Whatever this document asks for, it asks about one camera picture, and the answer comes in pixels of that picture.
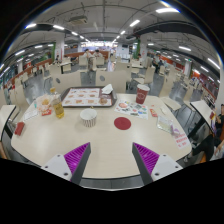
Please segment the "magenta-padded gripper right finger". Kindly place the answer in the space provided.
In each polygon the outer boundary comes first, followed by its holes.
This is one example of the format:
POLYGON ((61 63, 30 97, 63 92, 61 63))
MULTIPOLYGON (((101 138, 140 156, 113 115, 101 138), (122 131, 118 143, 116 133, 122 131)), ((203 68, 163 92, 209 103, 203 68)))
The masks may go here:
POLYGON ((159 155, 137 143, 133 144, 132 153, 145 185, 182 169, 169 155, 159 155))

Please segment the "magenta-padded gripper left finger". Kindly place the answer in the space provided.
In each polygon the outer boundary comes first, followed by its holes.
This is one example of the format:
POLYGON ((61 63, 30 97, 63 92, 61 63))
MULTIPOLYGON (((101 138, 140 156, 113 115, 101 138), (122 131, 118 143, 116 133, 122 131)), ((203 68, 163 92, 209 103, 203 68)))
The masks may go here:
POLYGON ((79 185, 90 154, 91 145, 87 142, 65 155, 56 154, 42 169, 79 185))

